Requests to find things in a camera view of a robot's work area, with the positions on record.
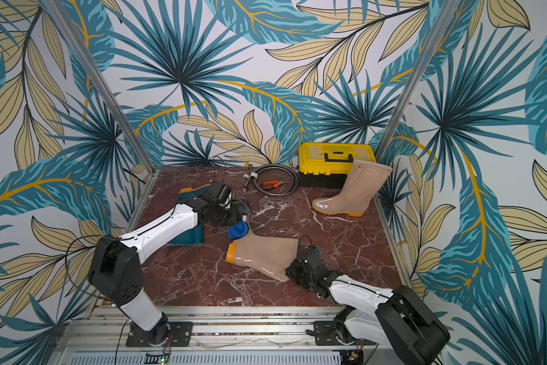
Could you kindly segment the blue grey cloth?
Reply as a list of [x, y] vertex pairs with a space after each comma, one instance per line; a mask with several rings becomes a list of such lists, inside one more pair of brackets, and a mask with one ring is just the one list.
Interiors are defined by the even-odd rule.
[[231, 241], [239, 240], [249, 233], [250, 228], [245, 221], [240, 221], [237, 224], [230, 226], [227, 229], [227, 234]]

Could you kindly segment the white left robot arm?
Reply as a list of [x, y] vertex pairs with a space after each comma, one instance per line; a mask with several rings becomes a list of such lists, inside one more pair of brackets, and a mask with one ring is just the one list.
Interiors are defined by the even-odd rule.
[[154, 221], [119, 237], [99, 239], [87, 274], [89, 284], [132, 322], [132, 330], [151, 346], [168, 343], [168, 317], [143, 289], [142, 264], [175, 237], [199, 225], [231, 227], [251, 210], [232, 198], [231, 187], [212, 181], [199, 196], [190, 196]]

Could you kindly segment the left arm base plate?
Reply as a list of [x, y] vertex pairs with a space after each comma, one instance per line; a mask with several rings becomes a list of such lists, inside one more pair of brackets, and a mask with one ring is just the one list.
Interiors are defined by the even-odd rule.
[[131, 323], [126, 346], [157, 350], [164, 347], [186, 348], [191, 340], [192, 329], [192, 322], [160, 322], [150, 331], [144, 331]]

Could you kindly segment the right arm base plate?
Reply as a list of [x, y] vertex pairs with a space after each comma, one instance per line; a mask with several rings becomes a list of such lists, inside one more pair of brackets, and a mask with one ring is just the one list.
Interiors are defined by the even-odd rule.
[[356, 339], [346, 328], [346, 326], [337, 320], [316, 321], [313, 329], [307, 329], [306, 334], [314, 337], [317, 346], [354, 346], [354, 345], [375, 345], [365, 339]]

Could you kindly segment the beige boot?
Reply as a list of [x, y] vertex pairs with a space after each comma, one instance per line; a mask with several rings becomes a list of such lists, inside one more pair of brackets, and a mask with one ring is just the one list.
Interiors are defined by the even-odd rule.
[[286, 269], [296, 259], [298, 246], [297, 238], [265, 237], [249, 230], [244, 237], [229, 244], [226, 261], [287, 282]]
[[354, 160], [342, 190], [333, 197], [314, 199], [311, 206], [322, 214], [361, 217], [392, 171], [387, 165]]

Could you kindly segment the teal rubber boot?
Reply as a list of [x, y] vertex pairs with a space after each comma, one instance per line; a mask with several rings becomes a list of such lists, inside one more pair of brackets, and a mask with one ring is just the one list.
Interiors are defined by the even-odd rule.
[[[187, 200], [194, 197], [200, 198], [206, 202], [206, 199], [203, 197], [205, 194], [209, 195], [208, 202], [214, 204], [216, 202], [215, 194], [222, 190], [222, 185], [220, 182], [212, 181], [211, 184], [206, 184], [197, 188], [184, 188], [179, 192], [177, 198], [177, 204], [183, 204]], [[214, 208], [215, 205], [207, 205], [200, 211], [199, 224], [188, 231], [183, 232], [182, 234], [175, 237], [166, 246], [202, 246], [204, 238], [204, 229], [203, 229], [203, 219], [204, 214], [208, 213], [211, 208]]]

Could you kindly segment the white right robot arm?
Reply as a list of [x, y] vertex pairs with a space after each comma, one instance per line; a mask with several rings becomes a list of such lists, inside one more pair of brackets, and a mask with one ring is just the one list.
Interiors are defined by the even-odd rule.
[[316, 246], [302, 250], [285, 274], [319, 298], [343, 306], [332, 321], [314, 324], [310, 334], [318, 345], [372, 342], [391, 348], [405, 364], [431, 364], [451, 339], [413, 289], [375, 287], [331, 270], [321, 261]]

